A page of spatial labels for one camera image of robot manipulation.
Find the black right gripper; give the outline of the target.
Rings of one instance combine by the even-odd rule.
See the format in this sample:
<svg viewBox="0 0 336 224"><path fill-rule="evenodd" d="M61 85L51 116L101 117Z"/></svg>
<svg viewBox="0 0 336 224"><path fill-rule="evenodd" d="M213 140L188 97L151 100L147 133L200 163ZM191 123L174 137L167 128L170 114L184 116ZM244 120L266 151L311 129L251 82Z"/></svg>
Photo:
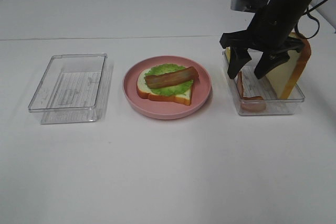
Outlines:
<svg viewBox="0 0 336 224"><path fill-rule="evenodd" d="M242 67L251 60L248 49L263 52L254 70L257 79L286 63L290 59L286 51L300 52L304 47L303 42L289 34L304 11L303 0L269 0L266 6L254 13L245 30L222 34L220 45L230 47L227 70L230 79L236 78Z"/></svg>

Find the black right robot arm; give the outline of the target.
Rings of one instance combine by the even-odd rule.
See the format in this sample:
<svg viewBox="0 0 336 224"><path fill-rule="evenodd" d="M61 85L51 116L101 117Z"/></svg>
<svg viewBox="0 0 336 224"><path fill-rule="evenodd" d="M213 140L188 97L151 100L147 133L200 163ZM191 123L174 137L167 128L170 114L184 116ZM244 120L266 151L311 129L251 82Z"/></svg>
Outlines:
<svg viewBox="0 0 336 224"><path fill-rule="evenodd" d="M254 74L260 79L272 69L286 63L288 52L301 52L304 43L289 36L312 0L269 0L256 11L245 30L224 33L222 48L229 47L231 56L227 74L234 79L241 68L251 60L249 49L262 53Z"/></svg>

